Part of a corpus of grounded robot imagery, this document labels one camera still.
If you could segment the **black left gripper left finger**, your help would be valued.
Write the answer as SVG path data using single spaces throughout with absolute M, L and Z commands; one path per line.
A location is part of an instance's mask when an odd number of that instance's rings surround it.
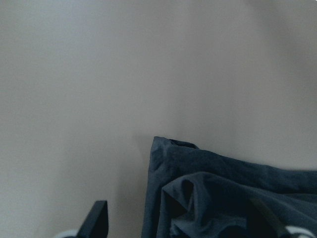
M 109 232 L 108 206 L 106 200 L 94 203 L 76 238 L 107 238 Z

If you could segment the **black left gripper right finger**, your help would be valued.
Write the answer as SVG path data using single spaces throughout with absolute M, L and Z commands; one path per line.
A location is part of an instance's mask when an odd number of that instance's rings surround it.
M 251 198 L 247 205 L 247 230 L 252 238 L 290 238 L 286 226 L 261 200 Z

